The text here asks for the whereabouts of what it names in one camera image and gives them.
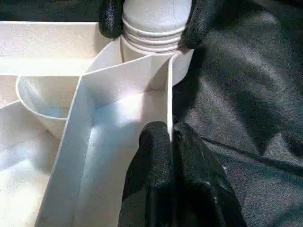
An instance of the white plastic insert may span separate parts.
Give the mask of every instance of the white plastic insert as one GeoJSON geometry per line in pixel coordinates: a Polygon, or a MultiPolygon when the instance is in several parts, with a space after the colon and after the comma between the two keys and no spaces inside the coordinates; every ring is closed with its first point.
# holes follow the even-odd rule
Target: white plastic insert
{"type": "Polygon", "coordinates": [[[172,138],[172,86],[193,51],[150,55],[97,26],[0,22],[0,226],[117,226],[143,126],[164,121],[172,138]]]}

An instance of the black cloth background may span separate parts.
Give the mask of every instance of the black cloth background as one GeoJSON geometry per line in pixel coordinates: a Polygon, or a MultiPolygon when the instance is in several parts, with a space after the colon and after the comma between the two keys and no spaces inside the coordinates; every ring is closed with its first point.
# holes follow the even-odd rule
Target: black cloth background
{"type": "MultiPolygon", "coordinates": [[[[303,223],[303,10],[227,1],[173,111],[227,168],[251,227],[303,223]]],[[[99,1],[3,0],[0,20],[98,21],[99,1]]]]}

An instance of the tray compartment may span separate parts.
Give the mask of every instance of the tray compartment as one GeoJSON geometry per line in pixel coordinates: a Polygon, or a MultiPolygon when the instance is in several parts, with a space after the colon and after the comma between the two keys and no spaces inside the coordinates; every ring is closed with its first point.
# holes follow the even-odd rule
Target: tray compartment
{"type": "Polygon", "coordinates": [[[0,108],[0,226],[33,226],[59,140],[19,102],[0,108]]]}
{"type": "Polygon", "coordinates": [[[143,126],[172,120],[164,64],[146,56],[81,78],[36,226],[117,226],[143,126]]]}
{"type": "Polygon", "coordinates": [[[58,139],[67,120],[79,77],[19,77],[17,95],[26,109],[58,139]]]}

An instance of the finger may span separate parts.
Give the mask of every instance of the finger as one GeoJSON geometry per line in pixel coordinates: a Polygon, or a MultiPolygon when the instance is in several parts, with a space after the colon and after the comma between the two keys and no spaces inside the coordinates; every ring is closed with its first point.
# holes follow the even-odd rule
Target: finger
{"type": "Polygon", "coordinates": [[[99,8],[99,30],[107,38],[118,38],[123,29],[124,0],[102,0],[99,8]]]}
{"type": "Polygon", "coordinates": [[[192,226],[225,226],[220,206],[217,203],[212,176],[205,161],[205,145],[194,130],[186,123],[174,125],[174,148],[177,154],[178,219],[191,213],[192,226]]]}
{"type": "Polygon", "coordinates": [[[141,132],[139,149],[126,173],[119,226],[137,226],[135,223],[142,222],[144,225],[140,226],[171,226],[174,198],[167,126],[164,122],[151,122],[141,132]]]}
{"type": "Polygon", "coordinates": [[[195,49],[203,42],[224,2],[225,0],[196,0],[185,36],[188,48],[195,49]]]}

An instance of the gloved hand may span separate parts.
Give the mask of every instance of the gloved hand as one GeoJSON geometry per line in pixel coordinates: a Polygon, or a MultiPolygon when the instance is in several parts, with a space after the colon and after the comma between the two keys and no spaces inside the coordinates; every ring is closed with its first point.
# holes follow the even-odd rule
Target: gloved hand
{"type": "Polygon", "coordinates": [[[174,125],[178,226],[245,227],[226,173],[196,132],[174,125]]]}
{"type": "Polygon", "coordinates": [[[185,123],[170,144],[163,122],[147,124],[125,178],[119,227],[245,227],[226,174],[185,123]]]}
{"type": "MultiPolygon", "coordinates": [[[[225,0],[193,1],[193,13],[185,33],[185,43],[188,48],[194,49],[202,43],[224,2],[225,0]]],[[[124,0],[102,0],[101,2],[99,29],[107,38],[117,38],[122,33],[123,3],[124,0]]]]}

